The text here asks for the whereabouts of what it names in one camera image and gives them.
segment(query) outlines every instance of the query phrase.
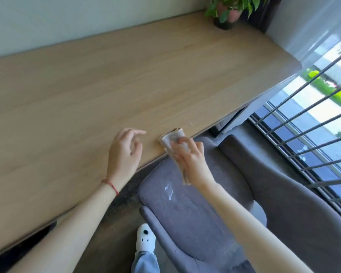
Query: gray chair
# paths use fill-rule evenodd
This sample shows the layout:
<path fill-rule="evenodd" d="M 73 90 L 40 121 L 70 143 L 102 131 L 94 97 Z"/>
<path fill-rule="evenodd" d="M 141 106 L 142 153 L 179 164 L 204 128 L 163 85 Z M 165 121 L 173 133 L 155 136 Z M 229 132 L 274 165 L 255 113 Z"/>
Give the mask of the gray chair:
<path fill-rule="evenodd" d="M 218 147 L 205 137 L 205 157 L 215 180 L 251 211 L 254 200 L 267 228 L 315 273 L 341 273 L 341 217 L 321 198 L 265 165 L 237 137 Z M 143 181 L 140 213 L 179 273 L 254 272 L 214 209 L 193 186 L 183 186 L 165 159 Z"/>

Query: chair seat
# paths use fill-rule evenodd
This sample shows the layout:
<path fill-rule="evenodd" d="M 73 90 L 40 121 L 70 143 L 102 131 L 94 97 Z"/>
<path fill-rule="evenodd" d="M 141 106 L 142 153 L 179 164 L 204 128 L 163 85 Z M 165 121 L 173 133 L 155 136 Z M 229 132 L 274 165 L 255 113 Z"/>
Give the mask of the chair seat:
<path fill-rule="evenodd" d="M 210 139 L 198 141 L 204 143 L 215 180 L 250 211 L 253 196 L 241 172 Z M 221 271 L 235 265 L 232 255 L 239 245 L 234 236 L 195 187 L 182 185 L 181 173 L 172 159 L 168 157 L 155 168 L 140 185 L 138 195 L 184 253 Z"/>

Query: white shoe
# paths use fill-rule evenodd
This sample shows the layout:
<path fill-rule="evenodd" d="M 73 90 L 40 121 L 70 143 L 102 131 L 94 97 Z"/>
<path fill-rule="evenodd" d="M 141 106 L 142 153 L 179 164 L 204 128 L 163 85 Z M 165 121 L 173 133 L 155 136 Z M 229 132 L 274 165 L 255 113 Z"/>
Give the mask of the white shoe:
<path fill-rule="evenodd" d="M 154 254 L 155 250 L 155 234 L 150 229 L 149 225 L 144 223 L 138 228 L 137 239 L 136 239 L 136 253 L 149 252 Z"/>

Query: jeans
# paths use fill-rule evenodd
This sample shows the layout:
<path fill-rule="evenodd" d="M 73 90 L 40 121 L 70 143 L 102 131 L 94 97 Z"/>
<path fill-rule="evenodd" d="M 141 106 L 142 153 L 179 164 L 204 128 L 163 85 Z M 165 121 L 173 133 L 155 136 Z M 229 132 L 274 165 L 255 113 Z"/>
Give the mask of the jeans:
<path fill-rule="evenodd" d="M 155 254 L 139 252 L 131 265 L 131 273 L 160 273 Z"/>

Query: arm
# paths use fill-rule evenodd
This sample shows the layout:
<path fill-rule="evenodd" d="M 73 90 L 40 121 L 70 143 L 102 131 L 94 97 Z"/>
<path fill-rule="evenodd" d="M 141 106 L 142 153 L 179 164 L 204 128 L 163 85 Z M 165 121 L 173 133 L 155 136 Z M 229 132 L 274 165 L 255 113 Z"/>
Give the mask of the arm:
<path fill-rule="evenodd" d="M 136 134 L 145 134 L 145 131 L 123 129 L 110 147 L 106 182 L 112 183 L 118 191 L 134 175 L 140 162 L 141 143 L 135 142 L 133 153 L 130 149 Z M 101 183 L 88 199 L 79 204 L 62 224 L 50 232 L 9 272 L 73 272 L 115 196 L 116 192 L 109 184 Z"/>
<path fill-rule="evenodd" d="M 203 143 L 195 143 L 186 137 L 179 141 L 183 142 L 187 142 L 191 152 L 174 143 L 177 163 L 243 246 L 255 271 L 312 273 L 304 262 L 215 182 L 205 161 Z"/>

